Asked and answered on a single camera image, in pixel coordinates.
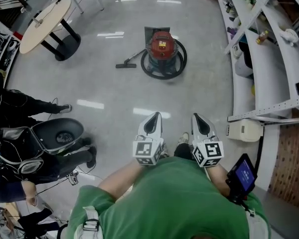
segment person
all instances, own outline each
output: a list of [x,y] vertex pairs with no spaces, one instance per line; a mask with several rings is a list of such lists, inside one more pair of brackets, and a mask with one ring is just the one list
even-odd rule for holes
[[42,100],[36,100],[18,90],[4,89],[3,76],[0,73],[0,128],[32,127],[40,121],[30,116],[40,113],[68,113],[71,110],[71,105],[59,106]]
[[[160,159],[155,166],[142,166],[134,160],[98,187],[81,187],[66,238],[86,238],[80,237],[77,229],[87,220],[83,208],[94,207],[103,231],[103,237],[96,238],[248,239],[245,210],[226,198],[230,192],[225,182],[227,171],[221,165],[209,167],[209,180],[192,160],[188,140],[184,133],[174,157]],[[123,196],[132,185],[132,191]],[[251,193],[244,202],[269,229],[257,197]]]
[[18,221],[12,221],[10,213],[5,210],[3,213],[5,224],[0,227],[0,239],[35,239],[41,237],[48,231],[57,231],[60,226],[58,222],[38,224],[52,215],[52,211],[44,208],[41,212],[22,216]]
[[96,147],[91,146],[87,150],[78,151],[83,145],[90,145],[91,139],[84,138],[74,144],[60,155],[50,155],[44,153],[41,158],[43,166],[35,173],[16,176],[13,169],[0,170],[0,203],[11,203],[26,200],[34,205],[36,196],[36,185],[54,182],[65,178],[78,165],[86,163],[88,168],[96,165]]

